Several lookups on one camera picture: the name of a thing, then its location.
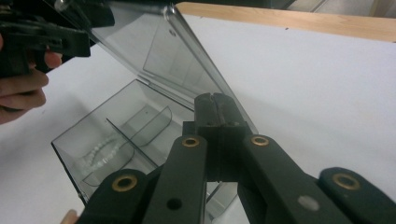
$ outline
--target black tool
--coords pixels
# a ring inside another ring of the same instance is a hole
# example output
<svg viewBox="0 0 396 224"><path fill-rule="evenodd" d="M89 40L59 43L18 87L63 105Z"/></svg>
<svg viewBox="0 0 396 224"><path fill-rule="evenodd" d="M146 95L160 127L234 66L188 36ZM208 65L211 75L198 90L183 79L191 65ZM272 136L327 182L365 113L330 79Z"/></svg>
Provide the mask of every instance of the black tool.
<svg viewBox="0 0 396 224"><path fill-rule="evenodd" d="M32 59L28 55L33 55L38 70L47 71L44 62L47 49L69 56L91 55L90 39L85 32L48 23L7 5L0 6L0 34L4 39L0 78L29 74Z"/></svg>
<svg viewBox="0 0 396 224"><path fill-rule="evenodd" d="M203 223L206 181L238 182L250 223L396 223L396 204L360 175L305 174L270 137L252 134L233 99L195 98L168 160L149 175L121 170L92 195L82 223Z"/></svg>

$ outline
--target human hand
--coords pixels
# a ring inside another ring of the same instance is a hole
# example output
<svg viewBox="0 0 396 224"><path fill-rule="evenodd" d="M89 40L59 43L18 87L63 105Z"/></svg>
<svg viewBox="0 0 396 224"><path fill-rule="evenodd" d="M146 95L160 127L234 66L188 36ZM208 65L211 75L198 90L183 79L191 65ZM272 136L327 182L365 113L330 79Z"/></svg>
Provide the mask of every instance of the human hand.
<svg viewBox="0 0 396 224"><path fill-rule="evenodd" d="M0 50L4 45L0 35ZM49 68L62 64L61 55L47 51L44 61ZM0 124L19 118L32 108L46 103L46 96L42 90L49 83L46 74L35 69L33 60L29 63L31 74L0 78Z"/></svg>
<svg viewBox="0 0 396 224"><path fill-rule="evenodd" d="M77 212L75 210L70 210L67 212L64 219L62 219L61 224L75 224L78 220Z"/></svg>

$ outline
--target white table surface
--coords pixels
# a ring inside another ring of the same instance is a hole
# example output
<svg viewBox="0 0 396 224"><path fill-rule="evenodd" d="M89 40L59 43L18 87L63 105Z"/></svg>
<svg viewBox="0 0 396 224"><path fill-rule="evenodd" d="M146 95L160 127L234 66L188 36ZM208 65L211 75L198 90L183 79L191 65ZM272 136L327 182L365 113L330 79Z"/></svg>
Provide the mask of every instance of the white table surface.
<svg viewBox="0 0 396 224"><path fill-rule="evenodd" d="M396 200L396 45L186 16L262 134L307 173L341 166ZM47 103L0 126L0 223L59 223L83 205L51 140L135 75L99 47L49 74ZM241 204L217 223L246 223Z"/></svg>

